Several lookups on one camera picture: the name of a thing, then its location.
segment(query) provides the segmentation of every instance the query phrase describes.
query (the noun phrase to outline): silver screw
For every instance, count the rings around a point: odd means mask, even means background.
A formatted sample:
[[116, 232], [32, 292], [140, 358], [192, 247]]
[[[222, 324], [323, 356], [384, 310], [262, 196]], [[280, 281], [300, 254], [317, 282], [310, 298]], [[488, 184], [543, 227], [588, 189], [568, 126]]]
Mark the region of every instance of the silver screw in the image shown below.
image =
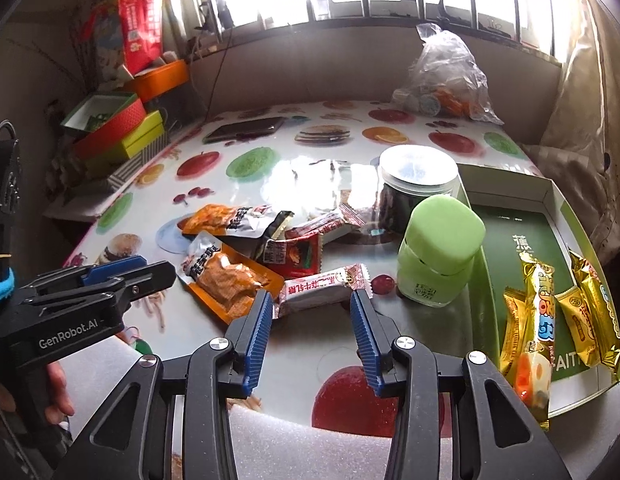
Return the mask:
[[141, 366], [142, 368], [152, 368], [156, 364], [156, 361], [157, 358], [155, 355], [142, 355], [139, 358], [139, 366]]
[[404, 350], [409, 350], [410, 348], [414, 348], [414, 345], [416, 343], [414, 342], [414, 339], [412, 339], [411, 337], [402, 335], [401, 337], [398, 337], [396, 339], [395, 344], [399, 348], [403, 348]]
[[210, 348], [213, 350], [225, 350], [230, 342], [225, 337], [215, 337], [210, 341]]
[[468, 359], [470, 359], [476, 365], [482, 365], [488, 360], [485, 354], [483, 352], [479, 352], [478, 350], [472, 350], [468, 354]]

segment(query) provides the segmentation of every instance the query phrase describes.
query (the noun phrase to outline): clear plastic bag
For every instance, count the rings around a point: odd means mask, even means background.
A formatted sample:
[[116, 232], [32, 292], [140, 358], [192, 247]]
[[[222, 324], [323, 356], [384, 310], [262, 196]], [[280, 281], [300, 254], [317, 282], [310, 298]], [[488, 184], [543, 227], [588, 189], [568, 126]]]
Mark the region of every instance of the clear plastic bag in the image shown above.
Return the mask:
[[435, 23], [421, 23], [417, 31], [425, 43], [423, 52], [408, 69], [407, 87], [395, 90], [392, 100], [428, 117], [503, 124], [492, 110], [488, 79], [463, 40]]

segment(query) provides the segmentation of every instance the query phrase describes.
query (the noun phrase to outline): gold candy wrapper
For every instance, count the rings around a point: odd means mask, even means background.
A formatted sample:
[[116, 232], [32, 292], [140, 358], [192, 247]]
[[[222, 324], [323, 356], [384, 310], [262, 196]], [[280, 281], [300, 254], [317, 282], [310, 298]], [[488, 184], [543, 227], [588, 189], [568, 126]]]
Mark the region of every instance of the gold candy wrapper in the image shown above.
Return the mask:
[[508, 320], [499, 357], [499, 370], [504, 376], [507, 376], [520, 354], [523, 344], [523, 332], [526, 329], [526, 293], [522, 290], [506, 287], [503, 292], [503, 301], [505, 301], [508, 309]]
[[554, 269], [528, 253], [520, 253], [519, 257], [526, 283], [527, 319], [512, 386], [547, 431], [554, 362]]
[[592, 317], [588, 302], [578, 286], [574, 286], [555, 296], [557, 303], [564, 311], [565, 322], [570, 328], [574, 349], [577, 355], [588, 367], [593, 367], [601, 362], [597, 339], [592, 327]]
[[588, 303], [592, 316], [595, 339], [599, 346], [601, 362], [612, 370], [617, 378], [620, 366], [620, 330], [615, 307], [588, 260], [569, 251], [572, 274]]

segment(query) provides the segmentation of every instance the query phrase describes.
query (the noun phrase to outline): light green jar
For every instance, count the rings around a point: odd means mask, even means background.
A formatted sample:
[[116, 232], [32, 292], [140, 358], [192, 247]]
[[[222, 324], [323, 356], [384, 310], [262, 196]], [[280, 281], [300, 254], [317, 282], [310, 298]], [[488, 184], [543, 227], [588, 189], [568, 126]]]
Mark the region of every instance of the light green jar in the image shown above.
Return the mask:
[[427, 306], [449, 304], [468, 283], [484, 236], [482, 220], [456, 198], [423, 200], [412, 211], [399, 248], [397, 287]]

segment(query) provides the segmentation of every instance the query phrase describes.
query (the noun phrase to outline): curtain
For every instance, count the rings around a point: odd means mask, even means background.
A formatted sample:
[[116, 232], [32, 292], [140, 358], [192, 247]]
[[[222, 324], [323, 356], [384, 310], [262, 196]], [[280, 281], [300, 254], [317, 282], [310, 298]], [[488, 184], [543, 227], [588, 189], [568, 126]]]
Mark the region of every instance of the curtain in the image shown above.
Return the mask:
[[620, 34], [597, 0], [556, 2], [557, 30], [568, 25], [560, 87], [539, 145], [523, 149], [561, 189], [605, 264], [620, 251]]

